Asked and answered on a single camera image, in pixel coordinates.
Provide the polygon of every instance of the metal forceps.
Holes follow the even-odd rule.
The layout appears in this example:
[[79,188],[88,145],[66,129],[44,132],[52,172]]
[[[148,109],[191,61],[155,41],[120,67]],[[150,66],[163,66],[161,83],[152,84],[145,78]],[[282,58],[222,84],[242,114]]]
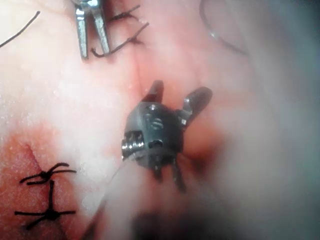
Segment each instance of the metal forceps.
[[75,5],[76,28],[81,58],[88,58],[88,15],[93,16],[95,29],[100,39],[103,55],[107,55],[110,52],[110,47],[101,0],[72,0],[72,2]]

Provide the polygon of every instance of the forceps jaw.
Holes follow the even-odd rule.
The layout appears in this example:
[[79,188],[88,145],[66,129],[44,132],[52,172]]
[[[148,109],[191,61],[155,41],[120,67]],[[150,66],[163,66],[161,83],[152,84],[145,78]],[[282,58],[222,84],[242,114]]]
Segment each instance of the forceps jaw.
[[105,16],[100,0],[72,1],[75,6],[76,28],[81,58],[83,60],[88,59],[88,15],[93,16],[95,29],[101,43],[103,56],[108,55],[110,52],[109,40],[107,35]]
[[78,34],[78,42],[81,58],[88,59],[88,34],[85,11],[80,7],[75,7],[76,30]]

